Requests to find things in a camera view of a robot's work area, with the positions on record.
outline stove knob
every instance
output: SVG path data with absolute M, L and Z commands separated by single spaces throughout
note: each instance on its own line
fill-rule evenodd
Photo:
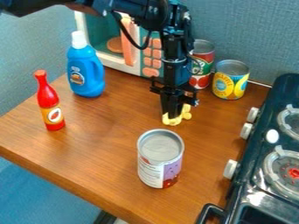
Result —
M 270 144 L 275 144 L 279 140 L 279 133 L 275 129 L 270 129 L 266 134 L 266 140 Z
M 247 121 L 249 123 L 254 123 L 257 115 L 259 114 L 260 110 L 258 108 L 251 108 L 249 114 L 247 116 Z
M 238 163 L 232 159 L 227 161 L 226 168 L 223 171 L 223 177 L 226 179 L 232 179 L 236 171 Z
M 240 137 L 247 140 L 249 138 L 250 132 L 253 129 L 253 125 L 251 123 L 244 123 L 244 126 L 240 132 Z

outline toy stove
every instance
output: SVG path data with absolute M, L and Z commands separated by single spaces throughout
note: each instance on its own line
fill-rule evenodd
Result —
M 252 108 L 240 135 L 247 148 L 229 160 L 225 209 L 205 205 L 197 223 L 299 223 L 299 74 L 279 77 L 261 109 Z

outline red burner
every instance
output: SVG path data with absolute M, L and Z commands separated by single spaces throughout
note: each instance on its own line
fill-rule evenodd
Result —
M 299 169 L 289 169 L 289 176 L 291 176 L 293 179 L 299 179 Z

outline toy microwave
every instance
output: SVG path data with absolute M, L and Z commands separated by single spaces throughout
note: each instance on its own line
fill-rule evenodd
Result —
M 140 51 L 129 43 L 112 15 L 95 17 L 76 11 L 75 20 L 104 66 L 142 77 L 163 77 L 163 51 L 158 32 L 151 34 L 149 47 Z M 148 32 L 135 25 L 127 14 L 122 13 L 122 23 L 133 40 L 142 45 Z

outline blue detergent bottle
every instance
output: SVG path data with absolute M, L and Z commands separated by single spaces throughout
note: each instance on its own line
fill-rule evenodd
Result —
M 84 97 L 99 96 L 105 88 L 104 67 L 82 31 L 74 31 L 72 39 L 67 53 L 67 79 L 71 89 Z

